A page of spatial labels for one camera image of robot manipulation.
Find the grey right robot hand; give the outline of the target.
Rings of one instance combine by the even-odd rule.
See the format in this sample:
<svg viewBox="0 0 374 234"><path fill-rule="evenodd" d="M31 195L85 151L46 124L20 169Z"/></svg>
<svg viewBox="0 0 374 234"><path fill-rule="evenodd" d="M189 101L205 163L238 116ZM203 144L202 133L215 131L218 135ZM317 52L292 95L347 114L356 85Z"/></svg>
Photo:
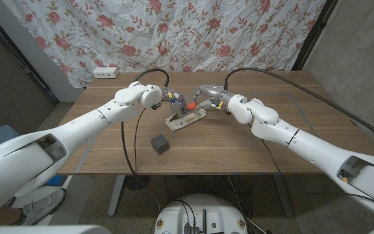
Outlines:
<svg viewBox="0 0 374 234"><path fill-rule="evenodd" d="M208 109L214 107L215 109L223 110L227 115L231 115L228 111L227 105L230 99L234 96L231 92L224 89L224 86L219 84L204 84L194 89L193 101L196 102L200 96L208 97L207 100L196 105L196 109Z"/></svg>

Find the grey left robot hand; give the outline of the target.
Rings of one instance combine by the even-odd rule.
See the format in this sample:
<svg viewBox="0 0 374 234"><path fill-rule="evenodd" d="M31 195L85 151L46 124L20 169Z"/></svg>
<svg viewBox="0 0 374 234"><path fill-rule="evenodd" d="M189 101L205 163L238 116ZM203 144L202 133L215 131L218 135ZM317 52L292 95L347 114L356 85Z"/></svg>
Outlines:
<svg viewBox="0 0 374 234"><path fill-rule="evenodd" d="M162 101L168 101L171 109L177 114L178 117L184 117L187 115L188 108L184 95L168 87L161 87L161 91Z"/></svg>

